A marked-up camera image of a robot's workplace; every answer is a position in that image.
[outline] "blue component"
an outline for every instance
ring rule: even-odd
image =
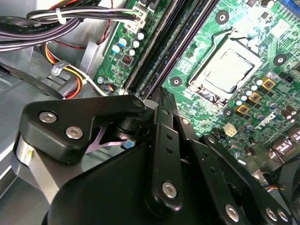
[[[300,18],[300,7],[297,6],[292,0],[279,0],[279,2],[287,7],[298,18]]]
[[[123,147],[125,149],[130,149],[132,147],[135,146],[135,141],[131,141],[131,140],[127,140],[124,144],[123,144]]]

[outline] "hole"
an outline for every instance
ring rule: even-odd
[[[221,15],[220,16],[220,21],[224,21],[226,19],[226,16],[225,15]]]
[[[242,195],[239,190],[232,184],[227,184],[229,191],[231,192],[233,199],[238,207],[242,206]]]
[[[173,154],[173,151],[171,148],[167,147],[167,152],[169,152],[170,154]]]
[[[214,174],[217,173],[214,167],[211,167],[210,169],[211,169],[211,171],[212,171]]]
[[[168,113],[166,110],[162,109],[161,111],[162,111],[164,114],[169,115],[169,113]]]

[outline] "black bracket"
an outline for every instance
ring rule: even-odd
[[[92,129],[108,128],[126,117],[139,117],[146,107],[134,96],[96,97],[74,100],[35,102],[22,113],[20,133],[24,141],[62,163],[77,163],[92,141]],[[51,112],[57,120],[45,123],[39,115]],[[82,130],[79,140],[66,135],[69,127]]]

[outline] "capacitor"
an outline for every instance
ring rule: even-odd
[[[199,48],[199,47],[195,48],[195,49],[194,49],[194,54],[195,54],[195,55],[198,55],[199,52],[200,52],[200,50],[201,50],[201,48]]]
[[[115,54],[118,54],[121,51],[120,47],[118,45],[112,46],[112,52]]]
[[[197,62],[197,59],[196,59],[196,57],[195,56],[191,56],[191,57],[189,57],[189,61],[191,62],[191,63],[195,63],[195,62]]]
[[[268,101],[267,106],[270,107],[270,109],[277,109],[278,108],[278,104],[273,100]]]
[[[235,104],[236,104],[237,106],[240,106],[240,105],[243,104],[243,102],[242,102],[239,98],[235,98],[235,99],[234,99],[234,102],[235,102]]]
[[[134,48],[131,48],[131,49],[129,50],[129,55],[135,56],[135,49],[134,49]]]
[[[253,136],[249,136],[249,137],[248,137],[248,140],[249,140],[249,143],[250,143],[250,145],[254,145],[254,144],[256,144],[256,142],[255,142],[255,140],[254,140],[254,137],[253,137]]]
[[[127,40],[125,38],[120,38],[119,39],[119,45],[124,48],[127,45]]]
[[[257,85],[257,86],[261,86],[263,84],[263,80],[258,78],[258,77],[255,77],[253,79],[253,82]]]
[[[254,126],[252,125],[251,122],[246,122],[244,125],[245,125],[245,128],[246,128],[248,131],[253,131],[253,130],[254,130]]]
[[[245,89],[244,89],[244,93],[245,93],[247,96],[251,96],[251,95],[252,95],[252,90],[250,90],[249,88],[245,88]]]
[[[290,123],[294,123],[294,122],[295,122],[295,118],[294,118],[294,117],[290,118],[290,119],[289,119],[289,122],[290,122]]]
[[[261,112],[257,112],[254,114],[254,116],[257,118],[257,120],[259,121],[263,121],[266,117],[261,113]]]
[[[244,93],[240,93],[239,98],[244,102],[247,100],[248,97]]]
[[[252,90],[252,91],[257,90],[257,86],[256,86],[254,83],[250,83],[250,84],[248,85],[248,87],[249,87],[250,90]]]
[[[284,118],[286,118],[287,120],[291,119],[292,116],[286,111],[286,110],[281,110],[281,115],[283,115]]]
[[[137,33],[137,39],[142,41],[146,38],[146,31],[145,30],[139,30]]]
[[[140,42],[139,40],[134,40],[134,41],[132,42],[132,46],[133,46],[134,48],[139,48],[139,47],[141,46],[141,42]]]
[[[249,148],[249,146],[245,146],[244,147],[244,151],[247,154],[247,156],[251,156],[252,155],[252,150],[251,150],[251,148]]]
[[[261,2],[261,6],[264,8],[272,8],[275,5],[275,2],[273,0],[263,0]]]
[[[285,109],[287,110],[287,112],[289,114],[291,114],[292,116],[296,115],[297,114],[297,111],[291,106],[291,105],[287,105],[285,107]]]

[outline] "silver screw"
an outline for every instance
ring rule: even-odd
[[[286,216],[286,214],[281,209],[278,209],[277,212],[284,221],[287,222],[289,220],[288,217]]]
[[[83,131],[79,127],[69,127],[66,129],[68,138],[78,140],[83,137]]]
[[[182,118],[182,122],[185,124],[185,125],[189,125],[189,121],[185,118]]]
[[[99,77],[99,78],[97,79],[97,83],[98,83],[98,84],[103,84],[103,83],[104,83],[104,79],[103,79],[102,77]]]
[[[235,210],[235,208],[229,204],[225,206],[225,210],[227,212],[227,215],[234,221],[238,222],[240,220],[240,216],[238,212]]]
[[[137,107],[143,107],[143,104],[141,101],[137,100],[137,99],[134,99],[133,100],[133,104],[135,104]]]
[[[175,198],[177,196],[176,187],[170,182],[163,183],[163,192],[168,198]]]
[[[209,140],[211,143],[213,143],[213,144],[216,143],[215,140],[214,140],[212,137],[208,137],[208,140]]]
[[[57,120],[57,117],[52,112],[42,112],[39,115],[39,119],[44,123],[54,123]]]
[[[272,220],[277,221],[277,216],[275,215],[275,213],[274,213],[271,209],[266,208],[266,212],[267,212],[268,216],[269,216]]]

